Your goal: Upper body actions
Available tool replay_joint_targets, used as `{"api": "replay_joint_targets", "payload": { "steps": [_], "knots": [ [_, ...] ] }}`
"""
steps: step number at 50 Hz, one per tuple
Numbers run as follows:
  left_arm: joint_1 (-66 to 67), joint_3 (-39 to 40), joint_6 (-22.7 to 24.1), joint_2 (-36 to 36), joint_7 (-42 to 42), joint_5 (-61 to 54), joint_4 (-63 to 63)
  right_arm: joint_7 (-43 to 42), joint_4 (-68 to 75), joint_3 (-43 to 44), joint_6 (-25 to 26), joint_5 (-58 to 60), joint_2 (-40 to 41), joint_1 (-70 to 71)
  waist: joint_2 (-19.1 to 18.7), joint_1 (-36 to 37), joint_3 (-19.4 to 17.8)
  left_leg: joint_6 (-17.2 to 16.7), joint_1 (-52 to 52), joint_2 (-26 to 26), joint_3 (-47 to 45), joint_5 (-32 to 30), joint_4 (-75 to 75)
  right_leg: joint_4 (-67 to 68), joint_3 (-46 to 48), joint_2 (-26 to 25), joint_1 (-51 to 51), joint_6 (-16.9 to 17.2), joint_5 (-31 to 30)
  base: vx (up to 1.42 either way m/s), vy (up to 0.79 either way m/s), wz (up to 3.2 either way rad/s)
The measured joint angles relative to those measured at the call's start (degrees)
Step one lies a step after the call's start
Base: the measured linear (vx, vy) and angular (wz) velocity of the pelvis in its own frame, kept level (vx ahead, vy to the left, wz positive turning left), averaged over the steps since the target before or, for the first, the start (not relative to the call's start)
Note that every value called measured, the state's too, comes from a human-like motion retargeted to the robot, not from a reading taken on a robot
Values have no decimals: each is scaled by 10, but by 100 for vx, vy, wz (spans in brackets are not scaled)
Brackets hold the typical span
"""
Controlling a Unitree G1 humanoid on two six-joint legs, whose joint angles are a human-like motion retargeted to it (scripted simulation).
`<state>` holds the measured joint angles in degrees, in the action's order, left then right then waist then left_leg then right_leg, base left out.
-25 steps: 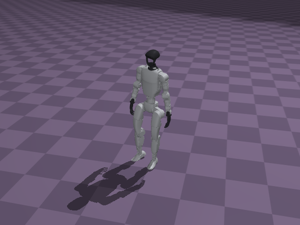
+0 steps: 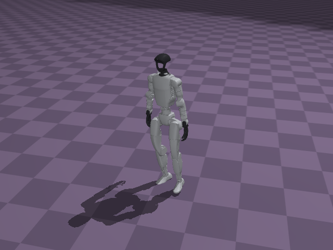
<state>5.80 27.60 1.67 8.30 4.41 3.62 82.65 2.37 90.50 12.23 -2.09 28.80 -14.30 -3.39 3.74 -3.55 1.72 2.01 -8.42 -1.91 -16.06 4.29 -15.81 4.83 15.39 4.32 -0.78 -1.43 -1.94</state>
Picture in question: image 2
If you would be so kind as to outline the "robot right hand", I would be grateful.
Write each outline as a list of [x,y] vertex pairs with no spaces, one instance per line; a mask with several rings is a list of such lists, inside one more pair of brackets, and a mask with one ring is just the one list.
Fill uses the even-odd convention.
[[146,124],[147,124],[147,126],[149,126],[149,127],[150,127],[150,122],[151,122],[151,114],[152,114],[152,113],[150,113],[149,110],[146,111],[146,115],[147,115],[147,117],[146,117]]

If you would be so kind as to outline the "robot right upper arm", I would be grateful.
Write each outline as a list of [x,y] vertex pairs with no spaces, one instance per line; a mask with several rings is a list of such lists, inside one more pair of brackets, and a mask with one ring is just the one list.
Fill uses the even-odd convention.
[[153,99],[154,98],[154,91],[153,91],[153,83],[152,83],[152,77],[155,73],[151,74],[148,76],[148,88],[149,88],[149,91],[146,92],[146,97],[148,99]]

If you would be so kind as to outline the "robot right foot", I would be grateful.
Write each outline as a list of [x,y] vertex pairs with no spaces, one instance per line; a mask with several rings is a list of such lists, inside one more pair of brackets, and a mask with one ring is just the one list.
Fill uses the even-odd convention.
[[165,183],[167,180],[169,180],[171,178],[172,178],[172,175],[171,175],[171,173],[168,172],[168,176],[166,176],[166,177],[161,176],[161,178],[158,181],[156,181],[156,184]]

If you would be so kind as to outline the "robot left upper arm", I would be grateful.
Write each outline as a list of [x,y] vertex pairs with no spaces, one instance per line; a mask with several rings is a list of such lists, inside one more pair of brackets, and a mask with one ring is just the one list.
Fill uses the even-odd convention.
[[182,81],[180,78],[172,77],[170,79],[171,86],[174,88],[177,100],[176,100],[176,106],[177,107],[183,107],[183,91],[182,91]]

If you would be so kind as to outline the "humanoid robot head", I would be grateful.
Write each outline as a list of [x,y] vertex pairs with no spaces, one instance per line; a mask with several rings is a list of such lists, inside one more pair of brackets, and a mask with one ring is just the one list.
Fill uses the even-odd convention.
[[[163,76],[167,76],[167,74],[169,74],[169,72],[167,71],[167,68],[165,68],[165,66],[166,66],[166,63],[169,62],[170,60],[171,60],[170,56],[165,53],[159,54],[158,56],[155,57],[157,70],[159,72],[161,72],[159,74],[159,76],[163,77]],[[163,64],[163,68],[159,68],[158,63]],[[167,74],[164,74],[164,73],[167,73]]]

